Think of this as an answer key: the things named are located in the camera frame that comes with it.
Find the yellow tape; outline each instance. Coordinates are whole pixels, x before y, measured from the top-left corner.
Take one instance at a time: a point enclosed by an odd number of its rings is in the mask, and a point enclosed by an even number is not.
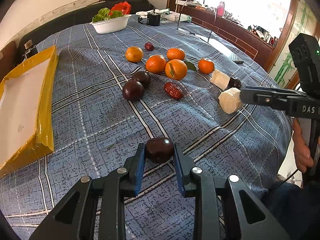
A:
[[[17,78],[47,59],[50,60],[41,87],[35,132],[27,142],[17,150],[17,152],[12,154],[9,160],[0,164],[0,176],[32,163],[54,150],[51,103],[54,75],[58,64],[56,46],[52,46],[39,52],[10,71],[0,83],[0,99],[4,92],[4,83],[6,80]]]

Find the towel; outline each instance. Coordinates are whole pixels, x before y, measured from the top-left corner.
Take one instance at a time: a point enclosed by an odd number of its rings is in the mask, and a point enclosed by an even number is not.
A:
[[[153,10],[150,10],[150,11],[147,11],[147,12],[141,11],[141,12],[137,12],[136,15],[139,15],[141,18],[147,18],[148,13],[150,13],[152,11]],[[156,13],[162,13],[161,19],[169,20],[171,22],[177,22],[179,20],[179,15],[180,14],[177,13],[177,12],[170,11],[169,9],[163,9],[163,10],[155,9],[154,11]],[[185,15],[185,14],[181,14],[181,17],[180,17],[180,21],[181,22],[191,22],[191,20],[192,20],[191,16]]]

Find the white cheese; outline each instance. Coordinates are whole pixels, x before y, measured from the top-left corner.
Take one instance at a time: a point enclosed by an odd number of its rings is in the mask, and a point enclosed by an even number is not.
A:
[[[242,107],[240,100],[240,90],[238,88],[230,88],[222,92],[219,96],[219,104],[224,112],[232,114]]]
[[[222,90],[225,90],[227,88],[229,81],[230,77],[217,69],[214,70],[210,79],[210,82],[212,84],[216,85],[218,88]]]

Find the white bowl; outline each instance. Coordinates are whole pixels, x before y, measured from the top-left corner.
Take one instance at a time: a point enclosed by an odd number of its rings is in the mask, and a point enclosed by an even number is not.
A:
[[[127,26],[130,16],[131,14],[126,14],[119,18],[114,18],[96,23],[91,22],[90,24],[93,25],[96,32],[99,34],[113,33],[123,30]]]

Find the wooden headboard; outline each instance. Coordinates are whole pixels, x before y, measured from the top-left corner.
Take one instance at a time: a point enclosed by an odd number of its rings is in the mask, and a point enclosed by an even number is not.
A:
[[[17,45],[14,41],[5,46],[0,52],[0,82],[2,79],[14,69],[17,57]]]

